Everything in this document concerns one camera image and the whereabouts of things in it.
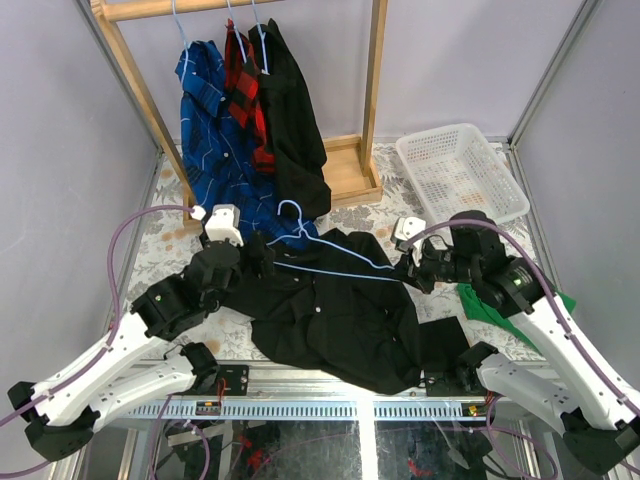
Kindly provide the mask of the light blue wire hanger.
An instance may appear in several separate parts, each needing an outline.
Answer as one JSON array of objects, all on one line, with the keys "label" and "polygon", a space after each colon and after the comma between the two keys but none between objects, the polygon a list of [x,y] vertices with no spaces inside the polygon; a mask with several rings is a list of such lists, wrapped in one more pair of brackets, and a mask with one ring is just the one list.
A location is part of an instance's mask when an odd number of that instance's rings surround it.
[{"label": "light blue wire hanger", "polygon": [[318,237],[303,219],[302,208],[293,200],[282,200],[277,207],[281,216],[285,206],[294,208],[295,226],[287,233],[270,240],[266,246],[276,252],[275,266],[287,273],[303,272],[317,276],[337,277],[353,281],[399,283],[393,277],[394,266],[384,249],[369,232],[345,233],[334,228]]}]

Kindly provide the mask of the black button shirt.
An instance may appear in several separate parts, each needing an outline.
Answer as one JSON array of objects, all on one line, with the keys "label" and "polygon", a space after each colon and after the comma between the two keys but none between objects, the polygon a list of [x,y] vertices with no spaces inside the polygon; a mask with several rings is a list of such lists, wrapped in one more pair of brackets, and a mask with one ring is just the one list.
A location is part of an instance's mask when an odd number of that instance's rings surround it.
[{"label": "black button shirt", "polygon": [[422,373],[453,370],[469,347],[454,317],[419,323],[400,282],[322,275],[317,280],[310,274],[308,283],[290,296],[253,300],[242,290],[247,278],[257,277],[246,276],[229,297],[237,295],[254,308],[251,339],[279,364],[322,370],[394,395],[418,385]]}]

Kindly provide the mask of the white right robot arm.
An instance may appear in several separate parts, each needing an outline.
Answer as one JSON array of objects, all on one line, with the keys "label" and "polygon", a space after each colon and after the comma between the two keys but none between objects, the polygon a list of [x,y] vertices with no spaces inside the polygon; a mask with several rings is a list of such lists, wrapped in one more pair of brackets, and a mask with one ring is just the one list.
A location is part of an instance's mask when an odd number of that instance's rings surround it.
[{"label": "white right robot arm", "polygon": [[428,225],[397,220],[392,241],[399,280],[424,293],[438,282],[468,286],[497,311],[556,375],[543,378],[480,342],[456,369],[467,394],[483,389],[543,421],[588,471],[606,475],[639,447],[639,391],[577,325],[560,293],[526,250],[481,211]]}]

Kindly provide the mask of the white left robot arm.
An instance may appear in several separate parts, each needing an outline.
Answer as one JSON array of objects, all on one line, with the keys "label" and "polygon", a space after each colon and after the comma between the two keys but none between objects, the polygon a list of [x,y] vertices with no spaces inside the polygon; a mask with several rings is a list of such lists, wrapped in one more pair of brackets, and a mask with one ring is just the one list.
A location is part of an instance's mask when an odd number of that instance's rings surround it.
[{"label": "white left robot arm", "polygon": [[255,232],[244,246],[209,242],[179,273],[152,284],[109,334],[49,379],[21,381],[8,391],[25,420],[31,448],[49,462],[81,450],[95,433],[138,406],[178,393],[208,394],[219,381],[219,364],[202,342],[184,345],[174,357],[128,375],[149,351],[169,346],[202,324],[252,273],[273,272],[275,253]]}]

